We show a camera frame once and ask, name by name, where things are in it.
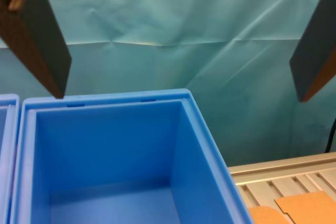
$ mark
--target blue storage box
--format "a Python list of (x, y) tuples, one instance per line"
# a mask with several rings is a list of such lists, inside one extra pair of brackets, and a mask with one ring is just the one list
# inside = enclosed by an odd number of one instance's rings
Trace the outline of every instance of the blue storage box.
[(182, 89), (25, 100), (11, 223), (252, 221)]
[(0, 224), (9, 220), (20, 100), (15, 94), (0, 95)]

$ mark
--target blue bin lip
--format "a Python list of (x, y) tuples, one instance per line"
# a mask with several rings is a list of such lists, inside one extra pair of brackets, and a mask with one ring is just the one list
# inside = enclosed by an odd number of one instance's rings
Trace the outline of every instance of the blue bin lip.
[(13, 122), (10, 122), (10, 129), (5, 129), (4, 132), (5, 137), (9, 137), (10, 141), (2, 141), (1, 150), (1, 158), (0, 158), (0, 167), (2, 167), (2, 171), (5, 171), (6, 174), (2, 174), (0, 177), (0, 185), (3, 188), (0, 188), (0, 191), (4, 192), (5, 195), (0, 195), (0, 200), (3, 200), (3, 204), (5, 209), (3, 209), (3, 216), (0, 216), (0, 223), (7, 223), (8, 219), (8, 209), (10, 207), (11, 201), (11, 193), (12, 193), (12, 181), (13, 181), (13, 173), (15, 167), (15, 151), (17, 144), (17, 134), (18, 134), (18, 124), (19, 124), (19, 114), (20, 114), (20, 98), (16, 94), (2, 94), (0, 95), (0, 106), (15, 106), (14, 114), (11, 114), (11, 119)]
[[(65, 96), (63, 99), (55, 99), (54, 97), (46, 98), (28, 98), (24, 100), (22, 105), (22, 114), (20, 121), (20, 130), (18, 137), (18, 154), (16, 157), (17, 168), (15, 169), (14, 189), (13, 189), (13, 202), (12, 202), (12, 216), (16, 212), (17, 204), (17, 186), (18, 176), (21, 160), (21, 145), (23, 140), (24, 130), (24, 118), (26, 110), (38, 110), (38, 109), (56, 109), (66, 107), (81, 107), (92, 105), (111, 105), (111, 104), (123, 104), (123, 103), (135, 103), (135, 102), (154, 102), (164, 100), (176, 100), (176, 99), (189, 99), (193, 109), (197, 112), (199, 122), (203, 127), (203, 131), (207, 135), (210, 141), (211, 151), (216, 162), (216, 166), (219, 168), (221, 174), (217, 176), (217, 179), (221, 180), (221, 187), (218, 187), (223, 196), (223, 201), (227, 205), (233, 223), (253, 223), (247, 207), (245, 206), (240, 193), (230, 175), (230, 172), (225, 165), (222, 155), (212, 138), (212, 135), (202, 117), (202, 114), (188, 89), (171, 89), (171, 90), (159, 90), (159, 91), (141, 91), (141, 92), (129, 92), (129, 93), (113, 93), (113, 94), (90, 94), (90, 95), (71, 95)], [(11, 218), (10, 224), (14, 223), (14, 218)]]

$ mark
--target teal cloth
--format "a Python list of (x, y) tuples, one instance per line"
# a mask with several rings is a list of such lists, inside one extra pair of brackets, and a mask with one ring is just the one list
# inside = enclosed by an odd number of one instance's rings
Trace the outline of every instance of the teal cloth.
[[(229, 166), (323, 152), (336, 81), (299, 104), (289, 69), (318, 0), (50, 2), (73, 58), (66, 95), (188, 88)], [(0, 93), (49, 96), (0, 46)]]

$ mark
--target cardboard piece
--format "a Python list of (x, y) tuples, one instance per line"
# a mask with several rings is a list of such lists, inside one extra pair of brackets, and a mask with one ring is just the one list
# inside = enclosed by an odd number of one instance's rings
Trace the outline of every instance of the cardboard piece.
[(295, 224), (335, 224), (336, 202), (324, 191), (275, 200)]
[(250, 207), (248, 210), (255, 224), (289, 224), (281, 213), (271, 207)]

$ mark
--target bin floor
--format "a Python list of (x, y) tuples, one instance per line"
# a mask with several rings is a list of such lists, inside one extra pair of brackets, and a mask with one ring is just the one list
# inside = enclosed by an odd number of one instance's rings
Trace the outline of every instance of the bin floor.
[(180, 223), (167, 183), (118, 184), (51, 197), (51, 224)]

